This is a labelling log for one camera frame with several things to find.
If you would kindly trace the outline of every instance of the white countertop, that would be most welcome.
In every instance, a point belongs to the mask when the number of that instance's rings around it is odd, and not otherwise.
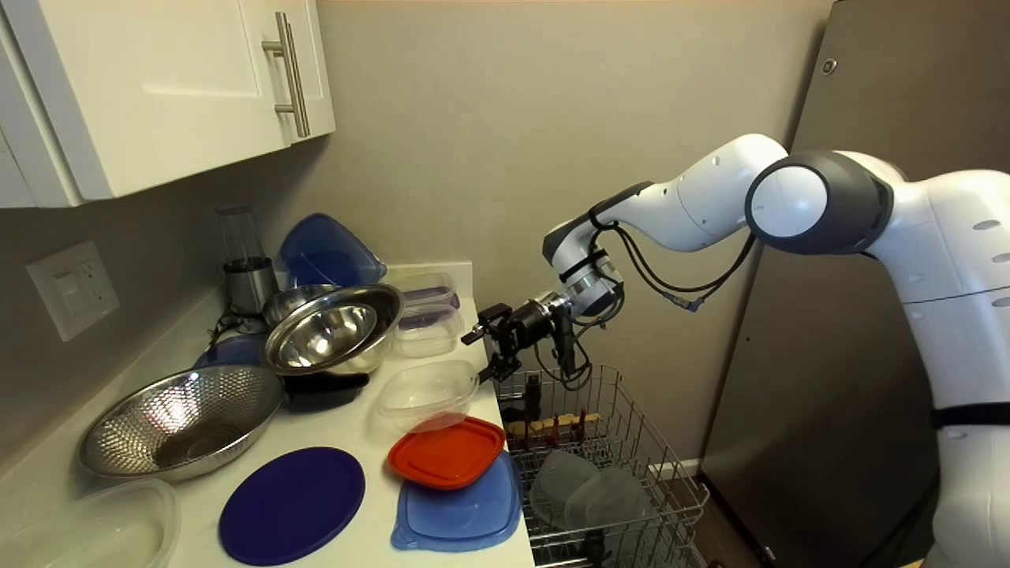
[[[460,295],[465,325],[473,325],[478,307],[473,307],[473,298],[468,298],[468,290],[473,290],[468,285],[470,281],[465,275],[465,295]],[[193,367],[193,360],[206,350],[214,316],[218,316],[218,299],[214,295],[207,295],[199,307],[183,311],[180,322],[170,325],[162,340],[156,340],[146,355],[138,355],[137,363],[124,368],[119,379],[101,388],[89,405],[82,405],[69,419],[63,419],[34,452],[27,452],[20,464],[14,464],[0,478],[0,530],[20,526],[22,518],[53,516],[65,507],[73,500],[101,490],[104,483],[96,483],[77,464],[80,436],[109,405],[113,405],[125,392],[157,375],[168,375],[174,368]],[[404,367],[421,367],[434,360],[468,360],[473,368],[483,368],[486,350],[483,345],[473,345],[473,346],[457,345],[453,355],[425,357],[425,360],[385,357],[379,372],[355,405],[345,405],[336,409],[316,409],[316,412],[280,409],[266,428],[266,436],[243,458],[236,458],[223,470],[214,470],[203,480],[170,485],[180,504],[180,526],[177,526],[177,547],[174,547],[170,566],[186,566],[186,568],[236,566],[218,547],[218,518],[223,501],[253,470],[260,470],[261,464],[287,452],[309,448],[309,444],[328,444],[355,456],[366,473],[366,494],[355,521],[328,547],[316,548],[298,566],[306,566],[306,568],[313,566],[369,566],[369,568],[535,566],[523,521],[515,526],[513,541],[480,553],[392,548],[392,526],[398,518],[401,483],[392,473],[385,473],[385,452],[394,444],[394,436],[387,436],[385,428],[377,428],[369,416],[387,375],[394,375]],[[491,384],[478,388],[478,399],[470,401],[468,412],[489,423],[501,423]]]

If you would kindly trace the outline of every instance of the stainless steel bowl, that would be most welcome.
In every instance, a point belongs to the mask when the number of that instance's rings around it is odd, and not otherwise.
[[[116,480],[193,480],[251,452],[280,399],[261,367],[177,372],[104,409],[85,432],[82,464]]]
[[[387,285],[287,290],[268,309],[266,360],[285,375],[332,368],[377,346],[398,311]]]

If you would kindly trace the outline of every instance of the stainless steel refrigerator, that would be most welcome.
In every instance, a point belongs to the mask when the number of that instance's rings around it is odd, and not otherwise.
[[[908,178],[1010,172],[1010,3],[841,0],[791,149]],[[930,392],[874,258],[760,248],[701,458],[765,566],[923,559],[936,483]]]

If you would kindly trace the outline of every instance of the wire rack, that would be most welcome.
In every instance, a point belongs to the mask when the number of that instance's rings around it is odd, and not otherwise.
[[[693,530],[711,493],[693,483],[679,456],[646,425],[623,375],[598,368],[569,392],[537,372],[498,384],[508,452],[523,480],[523,518],[537,566],[548,568],[703,568]],[[598,466],[629,466],[651,507],[633,521],[551,526],[530,511],[530,483],[548,452],[574,452]]]

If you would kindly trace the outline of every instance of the red plate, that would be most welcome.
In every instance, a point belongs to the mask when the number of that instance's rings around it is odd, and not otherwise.
[[[392,452],[387,466],[425,490],[468,490],[501,456],[505,432],[478,416],[465,416],[444,428],[418,425]]]

